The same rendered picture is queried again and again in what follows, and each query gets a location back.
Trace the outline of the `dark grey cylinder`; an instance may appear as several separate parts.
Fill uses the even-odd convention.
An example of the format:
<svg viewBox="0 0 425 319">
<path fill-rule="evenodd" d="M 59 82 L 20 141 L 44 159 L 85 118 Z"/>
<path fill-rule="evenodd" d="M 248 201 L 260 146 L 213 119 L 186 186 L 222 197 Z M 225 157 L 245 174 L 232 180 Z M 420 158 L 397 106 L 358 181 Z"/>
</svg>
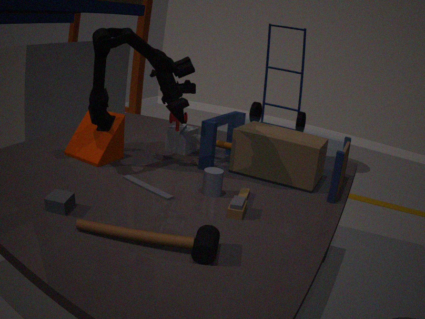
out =
<svg viewBox="0 0 425 319">
<path fill-rule="evenodd" d="M 217 167 L 207 167 L 204 169 L 203 191 L 208 197 L 218 197 L 222 193 L 224 170 Z"/>
</svg>

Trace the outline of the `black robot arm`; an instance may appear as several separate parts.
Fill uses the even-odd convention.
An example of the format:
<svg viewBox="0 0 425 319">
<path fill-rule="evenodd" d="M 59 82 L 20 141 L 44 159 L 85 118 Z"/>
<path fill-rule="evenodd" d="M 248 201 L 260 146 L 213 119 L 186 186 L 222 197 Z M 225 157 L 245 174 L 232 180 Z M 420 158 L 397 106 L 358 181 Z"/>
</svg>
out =
<svg viewBox="0 0 425 319">
<path fill-rule="evenodd" d="M 111 38 L 112 37 L 112 38 Z M 89 114 L 92 124 L 97 125 L 97 131 L 109 131 L 116 116 L 110 115 L 106 110 L 109 96 L 104 88 L 106 58 L 111 48 L 128 43 L 137 52 L 141 53 L 155 70 L 152 69 L 150 77 L 156 76 L 160 87 L 175 81 L 178 78 L 195 72 L 189 56 L 173 61 L 164 52 L 151 47 L 130 28 L 100 28 L 93 33 L 93 46 L 95 53 L 93 88 L 89 97 Z M 178 84 L 178 95 L 196 93 L 195 83 L 185 80 Z"/>
</svg>

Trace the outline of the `grey and red crank handle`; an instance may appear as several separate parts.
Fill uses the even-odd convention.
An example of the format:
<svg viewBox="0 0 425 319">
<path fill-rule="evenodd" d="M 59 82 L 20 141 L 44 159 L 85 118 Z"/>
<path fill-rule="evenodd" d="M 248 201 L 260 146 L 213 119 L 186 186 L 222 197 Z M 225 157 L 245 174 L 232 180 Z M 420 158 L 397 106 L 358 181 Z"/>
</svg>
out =
<svg viewBox="0 0 425 319">
<path fill-rule="evenodd" d="M 188 120 L 188 115 L 185 112 L 184 113 L 184 119 L 185 119 L 185 123 L 179 124 L 179 120 L 172 114 L 172 112 L 170 112 L 169 114 L 169 122 L 172 123 L 174 121 L 176 121 L 176 128 L 173 130 L 173 135 L 180 135 L 186 128 L 187 128 L 187 120 Z"/>
</svg>

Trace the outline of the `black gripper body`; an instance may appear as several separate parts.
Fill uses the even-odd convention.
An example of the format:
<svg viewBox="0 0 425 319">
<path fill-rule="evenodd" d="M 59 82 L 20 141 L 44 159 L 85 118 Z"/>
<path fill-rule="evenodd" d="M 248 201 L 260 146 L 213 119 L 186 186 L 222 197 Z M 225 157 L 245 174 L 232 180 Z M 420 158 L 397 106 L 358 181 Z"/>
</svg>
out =
<svg viewBox="0 0 425 319">
<path fill-rule="evenodd" d="M 160 91 L 162 91 L 163 93 L 161 100 L 164 104 L 165 102 L 168 104 L 169 109 L 172 113 L 189 106 L 187 99 L 182 98 L 182 96 L 178 95 L 179 93 L 177 86 L 178 84 L 176 83 L 176 81 L 174 81 L 166 86 L 160 87 Z"/>
</svg>

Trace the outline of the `grey flat bar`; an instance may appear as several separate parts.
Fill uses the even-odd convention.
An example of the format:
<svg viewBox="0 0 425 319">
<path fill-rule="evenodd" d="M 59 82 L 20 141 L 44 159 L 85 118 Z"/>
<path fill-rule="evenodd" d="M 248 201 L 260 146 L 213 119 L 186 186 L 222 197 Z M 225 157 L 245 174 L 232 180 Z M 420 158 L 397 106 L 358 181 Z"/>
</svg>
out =
<svg viewBox="0 0 425 319">
<path fill-rule="evenodd" d="M 145 183 L 145 182 L 143 182 L 143 181 L 141 181 L 141 180 L 139 180 L 139 179 L 137 179 L 133 176 L 125 175 L 125 176 L 123 176 L 123 178 L 125 180 L 127 180 L 127 181 L 129 181 L 129 182 L 131 182 L 131 183 L 133 183 L 133 184 L 135 184 L 135 185 L 137 185 L 137 186 L 139 186 L 139 187 L 141 187 L 141 188 L 143 188 L 143 189 L 145 189 L 145 190 L 147 190 L 147 191 L 149 191 L 149 192 L 151 192 L 151 193 L 153 193 L 153 194 L 155 194 L 159 197 L 161 197 L 161 198 L 164 198 L 165 200 L 170 200 L 170 199 L 174 198 L 174 196 L 167 194 L 167 193 L 159 190 L 158 188 L 153 187 L 152 185 L 149 185 L 149 184 L 147 184 L 147 183 Z"/>
</svg>

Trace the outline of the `black-headed mallet with wooden handle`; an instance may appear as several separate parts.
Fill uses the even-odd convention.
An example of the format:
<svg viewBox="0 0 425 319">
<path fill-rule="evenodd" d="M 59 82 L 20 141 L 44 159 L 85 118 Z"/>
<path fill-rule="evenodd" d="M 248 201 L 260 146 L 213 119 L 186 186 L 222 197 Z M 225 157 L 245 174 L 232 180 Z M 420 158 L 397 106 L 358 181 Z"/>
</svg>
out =
<svg viewBox="0 0 425 319">
<path fill-rule="evenodd" d="M 220 237 L 219 230 L 212 225 L 204 225 L 199 228 L 196 237 L 143 231 L 81 218 L 77 219 L 76 228 L 81 231 L 130 241 L 190 249 L 192 259 L 202 265 L 211 264 L 215 261 Z"/>
</svg>

